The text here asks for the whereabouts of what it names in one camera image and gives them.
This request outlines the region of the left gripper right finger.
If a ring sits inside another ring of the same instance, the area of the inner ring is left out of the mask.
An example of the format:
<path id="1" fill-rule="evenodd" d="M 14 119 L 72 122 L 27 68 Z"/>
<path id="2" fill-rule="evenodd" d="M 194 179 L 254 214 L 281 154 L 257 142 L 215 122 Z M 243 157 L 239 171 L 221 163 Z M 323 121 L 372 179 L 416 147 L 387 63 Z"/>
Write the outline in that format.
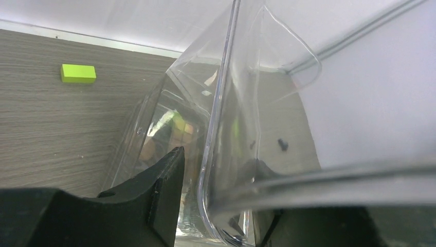
<path id="1" fill-rule="evenodd" d="M 284 175 L 255 161 L 278 189 L 258 246 L 435 246 L 435 163 L 369 161 Z"/>

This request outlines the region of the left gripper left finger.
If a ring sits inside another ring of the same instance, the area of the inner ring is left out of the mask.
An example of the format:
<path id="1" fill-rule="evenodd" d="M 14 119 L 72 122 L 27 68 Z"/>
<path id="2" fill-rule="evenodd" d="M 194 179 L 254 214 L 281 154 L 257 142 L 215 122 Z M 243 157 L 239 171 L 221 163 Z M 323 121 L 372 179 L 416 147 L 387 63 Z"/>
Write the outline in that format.
<path id="1" fill-rule="evenodd" d="M 1 246 L 173 246 L 185 151 L 103 191 L 78 197 L 58 188 L 1 190 Z"/>

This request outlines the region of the eyeshadow palette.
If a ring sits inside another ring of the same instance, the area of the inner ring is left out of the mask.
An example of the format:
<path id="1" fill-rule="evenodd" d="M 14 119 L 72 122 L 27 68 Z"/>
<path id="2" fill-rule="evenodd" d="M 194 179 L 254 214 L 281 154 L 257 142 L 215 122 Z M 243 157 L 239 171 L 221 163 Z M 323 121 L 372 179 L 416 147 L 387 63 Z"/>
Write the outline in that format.
<path id="1" fill-rule="evenodd" d="M 139 161 L 151 166 L 175 147 L 192 142 L 194 127 L 177 111 L 164 113 L 149 127 L 139 154 Z"/>

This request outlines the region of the clear acrylic drawer organizer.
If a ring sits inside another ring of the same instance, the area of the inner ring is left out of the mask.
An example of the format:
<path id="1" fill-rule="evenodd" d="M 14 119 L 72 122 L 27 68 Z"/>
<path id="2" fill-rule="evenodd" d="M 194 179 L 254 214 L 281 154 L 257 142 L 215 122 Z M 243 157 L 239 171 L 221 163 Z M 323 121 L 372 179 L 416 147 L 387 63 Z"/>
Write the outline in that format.
<path id="1" fill-rule="evenodd" d="M 101 182 L 139 161 L 177 111 L 185 150 L 179 245 L 258 246 L 293 175 L 369 161 L 435 163 L 435 1 L 232 1 L 126 117 Z M 278 139 L 288 142 L 283 152 Z"/>

